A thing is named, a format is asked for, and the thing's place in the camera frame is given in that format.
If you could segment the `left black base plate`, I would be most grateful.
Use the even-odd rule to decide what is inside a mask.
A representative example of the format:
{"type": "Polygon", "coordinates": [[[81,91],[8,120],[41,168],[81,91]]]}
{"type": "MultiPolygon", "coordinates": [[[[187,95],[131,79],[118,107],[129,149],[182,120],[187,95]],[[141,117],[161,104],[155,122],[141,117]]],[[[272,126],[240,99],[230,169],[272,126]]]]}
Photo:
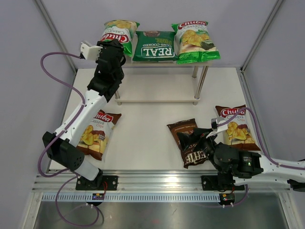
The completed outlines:
{"type": "Polygon", "coordinates": [[[101,175],[94,180],[87,180],[80,177],[76,181],[77,191],[116,191],[118,186],[118,176],[101,175]]]}

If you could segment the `white two-tier shelf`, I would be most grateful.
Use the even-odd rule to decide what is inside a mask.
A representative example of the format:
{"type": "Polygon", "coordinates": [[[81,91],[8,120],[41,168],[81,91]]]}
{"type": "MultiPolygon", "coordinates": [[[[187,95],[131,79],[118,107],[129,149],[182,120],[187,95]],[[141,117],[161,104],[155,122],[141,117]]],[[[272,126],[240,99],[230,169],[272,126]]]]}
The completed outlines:
{"type": "Polygon", "coordinates": [[[118,105],[157,102],[196,105],[212,63],[134,62],[128,57],[123,66],[125,77],[115,93],[115,101],[118,105]]]}

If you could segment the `green Chuba seaweed bag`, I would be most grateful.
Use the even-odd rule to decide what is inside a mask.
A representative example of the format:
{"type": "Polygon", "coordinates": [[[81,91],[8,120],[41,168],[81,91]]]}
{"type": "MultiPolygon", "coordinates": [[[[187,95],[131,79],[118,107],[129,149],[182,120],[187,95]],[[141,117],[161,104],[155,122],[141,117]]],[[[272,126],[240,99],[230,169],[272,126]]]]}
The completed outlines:
{"type": "Polygon", "coordinates": [[[210,38],[207,25],[207,21],[198,20],[172,24],[179,43],[177,64],[208,62],[221,58],[210,38]]]}
{"type": "Polygon", "coordinates": [[[104,24],[105,29],[101,36],[101,42],[117,39],[124,47],[124,54],[132,57],[132,39],[140,23],[136,21],[113,20],[104,24]]]}

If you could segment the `aluminium frame post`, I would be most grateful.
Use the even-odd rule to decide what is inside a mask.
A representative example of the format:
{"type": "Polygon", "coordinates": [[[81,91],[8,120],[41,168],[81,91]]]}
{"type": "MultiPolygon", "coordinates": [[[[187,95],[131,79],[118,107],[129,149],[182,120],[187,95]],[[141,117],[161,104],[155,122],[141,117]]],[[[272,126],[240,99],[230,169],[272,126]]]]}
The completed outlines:
{"type": "Polygon", "coordinates": [[[255,39],[244,63],[242,64],[240,70],[242,73],[245,72],[246,68],[248,67],[251,59],[253,58],[253,56],[255,55],[261,41],[263,40],[263,38],[265,37],[266,33],[268,32],[271,24],[273,23],[275,17],[277,16],[279,10],[281,9],[282,5],[284,4],[285,0],[277,0],[274,4],[274,6],[272,7],[270,13],[268,14],[268,17],[266,19],[266,21],[264,22],[257,38],[255,39]]]}
{"type": "Polygon", "coordinates": [[[43,20],[45,21],[47,28],[49,29],[50,33],[52,34],[53,39],[55,40],[58,48],[61,52],[68,52],[54,22],[51,18],[44,2],[42,0],[33,0],[33,3],[37,7],[39,13],[41,14],[43,20]]]}

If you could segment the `aluminium frame post right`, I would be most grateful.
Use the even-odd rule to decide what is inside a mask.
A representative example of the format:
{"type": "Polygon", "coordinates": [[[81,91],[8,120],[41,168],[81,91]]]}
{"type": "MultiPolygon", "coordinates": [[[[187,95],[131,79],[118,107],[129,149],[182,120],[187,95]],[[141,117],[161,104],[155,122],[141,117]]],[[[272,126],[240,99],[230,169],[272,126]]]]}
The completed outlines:
{"type": "Polygon", "coordinates": [[[244,63],[242,64],[240,70],[242,73],[245,72],[246,68],[248,67],[251,59],[253,58],[253,56],[255,55],[261,41],[263,40],[263,38],[265,37],[266,33],[268,32],[271,24],[273,23],[275,17],[277,16],[279,10],[281,9],[282,5],[284,4],[285,0],[277,0],[274,4],[274,6],[272,7],[270,13],[268,14],[268,17],[266,19],[266,21],[264,22],[257,38],[255,39],[244,63]]]}

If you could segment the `green Real chips bag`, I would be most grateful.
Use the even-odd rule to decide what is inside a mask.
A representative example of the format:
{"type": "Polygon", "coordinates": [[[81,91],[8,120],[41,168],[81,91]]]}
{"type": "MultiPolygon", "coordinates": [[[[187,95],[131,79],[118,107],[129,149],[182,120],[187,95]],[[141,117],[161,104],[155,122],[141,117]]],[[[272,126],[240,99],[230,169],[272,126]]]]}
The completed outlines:
{"type": "Polygon", "coordinates": [[[134,62],[176,61],[174,51],[175,33],[172,31],[137,31],[134,62]]]}

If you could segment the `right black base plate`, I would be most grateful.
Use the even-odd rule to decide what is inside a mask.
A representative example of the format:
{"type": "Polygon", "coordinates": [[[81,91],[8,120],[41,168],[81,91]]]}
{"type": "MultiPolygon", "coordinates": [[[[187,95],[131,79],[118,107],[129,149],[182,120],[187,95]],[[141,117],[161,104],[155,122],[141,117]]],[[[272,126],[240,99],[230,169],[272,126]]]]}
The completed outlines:
{"type": "Polygon", "coordinates": [[[244,186],[235,186],[233,184],[229,185],[219,185],[218,184],[218,177],[209,175],[209,176],[201,176],[201,183],[203,191],[219,191],[219,192],[225,192],[225,191],[243,191],[245,190],[244,186]]]}

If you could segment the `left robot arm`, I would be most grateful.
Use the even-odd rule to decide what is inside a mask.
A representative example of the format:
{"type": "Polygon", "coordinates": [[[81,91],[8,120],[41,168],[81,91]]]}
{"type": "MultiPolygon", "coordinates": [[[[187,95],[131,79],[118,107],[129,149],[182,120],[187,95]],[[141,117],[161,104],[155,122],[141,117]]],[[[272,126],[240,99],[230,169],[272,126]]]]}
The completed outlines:
{"type": "Polygon", "coordinates": [[[93,190],[102,186],[103,172],[85,158],[77,145],[90,121],[110,101],[122,83],[122,66],[126,62],[123,50],[123,45],[117,39],[99,41],[94,46],[81,43],[78,58],[97,63],[93,78],[86,93],[80,95],[81,102],[69,118],[53,133],[46,132],[42,137],[45,146],[43,153],[66,170],[74,172],[78,179],[86,180],[93,190]]]}

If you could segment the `aluminium frame post left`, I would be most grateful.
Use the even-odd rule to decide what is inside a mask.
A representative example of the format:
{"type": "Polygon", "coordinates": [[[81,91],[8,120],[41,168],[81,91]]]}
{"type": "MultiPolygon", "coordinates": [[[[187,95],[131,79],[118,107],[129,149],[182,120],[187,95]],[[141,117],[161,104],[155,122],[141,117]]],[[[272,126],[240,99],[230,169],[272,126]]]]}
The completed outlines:
{"type": "Polygon", "coordinates": [[[42,0],[33,0],[33,3],[37,7],[39,13],[41,14],[43,20],[45,21],[47,28],[49,29],[50,33],[52,34],[53,39],[55,40],[58,48],[61,52],[68,52],[54,22],[51,18],[44,2],[42,0]]]}

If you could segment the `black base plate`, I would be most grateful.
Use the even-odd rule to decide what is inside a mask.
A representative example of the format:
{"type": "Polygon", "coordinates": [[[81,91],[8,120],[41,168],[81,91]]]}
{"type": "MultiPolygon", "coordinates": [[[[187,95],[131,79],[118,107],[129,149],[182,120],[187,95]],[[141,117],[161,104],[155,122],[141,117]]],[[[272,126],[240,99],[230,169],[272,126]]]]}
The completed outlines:
{"type": "Polygon", "coordinates": [[[203,191],[219,191],[219,192],[225,192],[225,191],[243,191],[245,190],[244,186],[235,186],[233,184],[229,185],[219,185],[218,184],[218,177],[209,175],[209,176],[201,176],[201,183],[203,191]]]}
{"type": "Polygon", "coordinates": [[[118,186],[118,176],[101,175],[94,180],[87,180],[80,177],[76,181],[77,191],[116,191],[118,186]]]}

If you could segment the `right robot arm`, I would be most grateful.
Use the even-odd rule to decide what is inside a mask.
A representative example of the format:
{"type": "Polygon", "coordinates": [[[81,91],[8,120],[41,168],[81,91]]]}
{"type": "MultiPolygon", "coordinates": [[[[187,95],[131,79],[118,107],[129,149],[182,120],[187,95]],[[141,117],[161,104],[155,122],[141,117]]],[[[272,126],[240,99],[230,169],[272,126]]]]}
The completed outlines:
{"type": "Polygon", "coordinates": [[[298,192],[305,191],[304,169],[292,169],[256,152],[241,150],[216,143],[217,134],[212,129],[195,128],[193,133],[177,133],[181,148],[186,150],[196,144],[194,152],[202,152],[217,170],[216,183],[220,190],[232,185],[283,185],[298,192]]]}

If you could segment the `brown chuba bag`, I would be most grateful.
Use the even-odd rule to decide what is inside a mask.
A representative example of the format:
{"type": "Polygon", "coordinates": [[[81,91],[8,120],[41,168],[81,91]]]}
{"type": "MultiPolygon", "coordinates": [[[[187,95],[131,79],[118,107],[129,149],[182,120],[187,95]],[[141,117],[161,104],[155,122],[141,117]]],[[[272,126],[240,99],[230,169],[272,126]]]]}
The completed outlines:
{"type": "Polygon", "coordinates": [[[77,148],[85,155],[91,155],[101,161],[113,129],[122,114],[106,113],[99,110],[85,128],[77,148]]]}
{"type": "MultiPolygon", "coordinates": [[[[218,105],[215,106],[218,116],[224,118],[225,121],[228,121],[234,114],[244,107],[246,107],[246,105],[233,108],[218,105]]],[[[228,129],[224,133],[224,143],[242,150],[260,151],[260,148],[256,145],[252,136],[245,115],[246,111],[242,111],[227,124],[228,129]]]]}

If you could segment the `brown Kettle chips bag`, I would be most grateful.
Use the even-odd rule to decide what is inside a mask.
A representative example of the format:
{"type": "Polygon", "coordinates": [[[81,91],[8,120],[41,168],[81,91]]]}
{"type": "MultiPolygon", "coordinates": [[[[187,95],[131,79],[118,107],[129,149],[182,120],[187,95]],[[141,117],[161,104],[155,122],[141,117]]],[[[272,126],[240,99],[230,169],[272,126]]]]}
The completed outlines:
{"type": "Polygon", "coordinates": [[[207,157],[195,157],[193,153],[194,148],[196,147],[197,143],[190,145],[188,149],[181,149],[180,141],[178,139],[177,133],[185,133],[190,135],[193,133],[193,129],[197,128],[197,123],[194,118],[188,120],[182,120],[173,124],[168,124],[167,127],[169,128],[179,150],[181,153],[181,158],[183,161],[183,167],[188,169],[189,166],[197,166],[203,164],[205,161],[208,160],[207,157]]]}

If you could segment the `aluminium mounting rail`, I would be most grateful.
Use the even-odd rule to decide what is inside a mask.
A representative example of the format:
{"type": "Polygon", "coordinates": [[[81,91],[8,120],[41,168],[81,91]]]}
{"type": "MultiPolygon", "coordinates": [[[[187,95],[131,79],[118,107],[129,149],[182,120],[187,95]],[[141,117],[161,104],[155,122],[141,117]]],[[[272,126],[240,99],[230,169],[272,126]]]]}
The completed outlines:
{"type": "MultiPolygon", "coordinates": [[[[103,175],[118,176],[114,193],[200,193],[203,192],[201,176],[216,175],[212,170],[162,171],[162,170],[105,170],[103,175]]],[[[251,192],[286,192],[290,186],[279,178],[267,176],[263,183],[257,177],[246,180],[251,192]]]]}

